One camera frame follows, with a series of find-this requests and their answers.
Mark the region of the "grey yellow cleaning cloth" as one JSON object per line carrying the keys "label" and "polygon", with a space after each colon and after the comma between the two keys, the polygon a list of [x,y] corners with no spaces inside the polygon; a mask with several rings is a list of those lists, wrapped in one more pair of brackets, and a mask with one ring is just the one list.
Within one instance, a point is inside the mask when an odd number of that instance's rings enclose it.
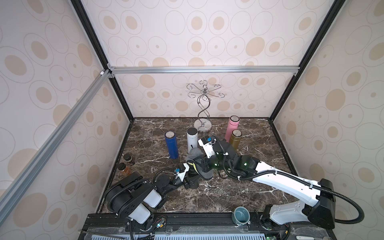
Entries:
{"label": "grey yellow cleaning cloth", "polygon": [[199,174],[204,180],[211,180],[214,176],[213,168],[210,167],[210,160],[199,148],[192,148],[186,156],[187,164]]}

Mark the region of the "black thermos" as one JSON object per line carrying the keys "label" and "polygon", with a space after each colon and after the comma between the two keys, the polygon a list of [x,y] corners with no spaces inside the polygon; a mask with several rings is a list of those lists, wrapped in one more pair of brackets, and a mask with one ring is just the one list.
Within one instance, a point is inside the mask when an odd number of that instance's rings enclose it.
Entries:
{"label": "black thermos", "polygon": [[199,179],[201,178],[195,161],[187,160],[187,164],[190,167],[187,173],[187,185],[189,189],[197,189],[199,187]]}

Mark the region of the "gold thermos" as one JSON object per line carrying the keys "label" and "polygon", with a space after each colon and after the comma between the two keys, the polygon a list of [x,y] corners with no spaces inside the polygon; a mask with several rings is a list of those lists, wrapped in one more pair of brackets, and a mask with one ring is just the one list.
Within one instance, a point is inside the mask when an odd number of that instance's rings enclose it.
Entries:
{"label": "gold thermos", "polygon": [[232,145],[234,150],[236,151],[239,147],[239,144],[243,138],[243,133],[242,131],[235,129],[232,131],[230,139],[229,139],[229,144]]}

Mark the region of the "pink thermos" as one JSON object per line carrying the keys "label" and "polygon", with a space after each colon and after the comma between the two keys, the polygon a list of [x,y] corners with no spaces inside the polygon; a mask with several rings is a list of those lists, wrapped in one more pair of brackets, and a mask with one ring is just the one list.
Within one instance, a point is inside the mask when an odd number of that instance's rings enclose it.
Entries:
{"label": "pink thermos", "polygon": [[226,130],[226,135],[225,135],[225,140],[228,143],[230,141],[231,135],[233,130],[236,130],[239,126],[240,123],[240,118],[238,116],[230,116],[227,130]]}

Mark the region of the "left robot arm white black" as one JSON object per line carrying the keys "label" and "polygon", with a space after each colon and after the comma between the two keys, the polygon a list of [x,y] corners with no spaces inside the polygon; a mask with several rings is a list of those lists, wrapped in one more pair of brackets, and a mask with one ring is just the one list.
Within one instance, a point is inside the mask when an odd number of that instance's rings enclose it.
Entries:
{"label": "left robot arm white black", "polygon": [[187,174],[179,169],[173,178],[162,174],[154,182],[134,172],[107,189],[107,208],[120,218],[144,225],[152,218],[149,208],[161,208],[167,201],[167,194],[183,186],[186,179]]}

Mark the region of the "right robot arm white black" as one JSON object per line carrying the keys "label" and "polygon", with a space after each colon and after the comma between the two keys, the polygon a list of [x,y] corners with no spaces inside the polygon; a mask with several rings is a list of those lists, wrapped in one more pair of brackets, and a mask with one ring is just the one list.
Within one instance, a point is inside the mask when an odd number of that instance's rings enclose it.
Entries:
{"label": "right robot arm white black", "polygon": [[[226,141],[203,138],[198,141],[204,155],[195,159],[198,173],[209,179],[214,169],[223,170],[231,179],[253,181],[283,191],[296,202],[285,205],[267,205],[261,220],[284,225],[290,222],[310,222],[323,229],[334,229],[337,223],[353,225],[365,218],[363,209],[352,199],[334,191],[333,183],[326,179],[319,182],[308,180],[278,170],[267,163],[248,155],[238,155]],[[336,199],[353,206],[358,216],[352,220],[336,218]]]}

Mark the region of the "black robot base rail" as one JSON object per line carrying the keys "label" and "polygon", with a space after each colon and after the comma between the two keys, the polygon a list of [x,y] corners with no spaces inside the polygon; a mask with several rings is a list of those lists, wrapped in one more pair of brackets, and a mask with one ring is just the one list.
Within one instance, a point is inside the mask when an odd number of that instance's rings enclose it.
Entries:
{"label": "black robot base rail", "polygon": [[294,240],[293,224],[262,226],[261,214],[236,225],[232,213],[160,213],[143,224],[115,214],[90,214],[80,240]]}

